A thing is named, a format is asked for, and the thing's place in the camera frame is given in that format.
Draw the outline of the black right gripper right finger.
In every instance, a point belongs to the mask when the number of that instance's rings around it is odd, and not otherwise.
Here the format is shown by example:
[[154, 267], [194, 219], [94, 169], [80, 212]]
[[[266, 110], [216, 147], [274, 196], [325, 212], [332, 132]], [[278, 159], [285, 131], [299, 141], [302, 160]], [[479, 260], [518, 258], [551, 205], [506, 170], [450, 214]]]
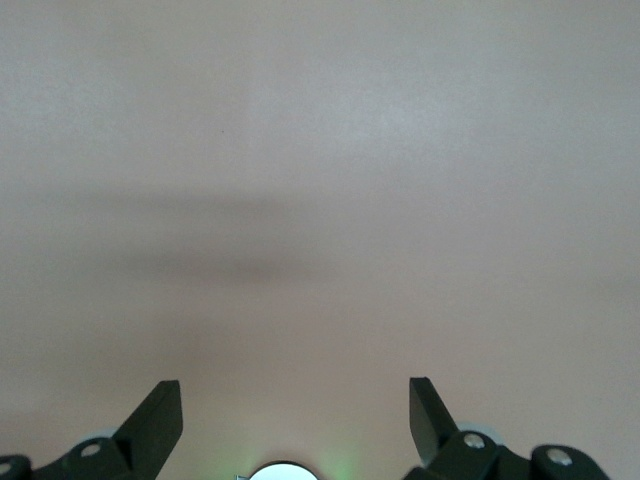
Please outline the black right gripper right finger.
[[530, 461], [457, 426], [432, 381], [409, 381], [410, 431], [421, 460], [402, 480], [531, 480]]

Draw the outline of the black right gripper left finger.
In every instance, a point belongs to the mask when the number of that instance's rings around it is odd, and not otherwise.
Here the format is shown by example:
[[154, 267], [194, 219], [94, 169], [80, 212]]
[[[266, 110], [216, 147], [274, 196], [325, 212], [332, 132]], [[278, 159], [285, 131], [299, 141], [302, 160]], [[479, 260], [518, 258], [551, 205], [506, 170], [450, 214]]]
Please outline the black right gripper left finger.
[[156, 480], [182, 432], [180, 383], [161, 381], [114, 434], [77, 444], [32, 480]]

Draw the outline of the brown table mat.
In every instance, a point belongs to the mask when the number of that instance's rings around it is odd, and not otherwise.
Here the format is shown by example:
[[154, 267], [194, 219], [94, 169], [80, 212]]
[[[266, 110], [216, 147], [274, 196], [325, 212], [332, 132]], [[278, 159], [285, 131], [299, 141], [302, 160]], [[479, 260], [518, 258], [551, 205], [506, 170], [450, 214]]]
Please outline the brown table mat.
[[0, 0], [0, 455], [400, 480], [413, 376], [640, 480], [640, 0]]

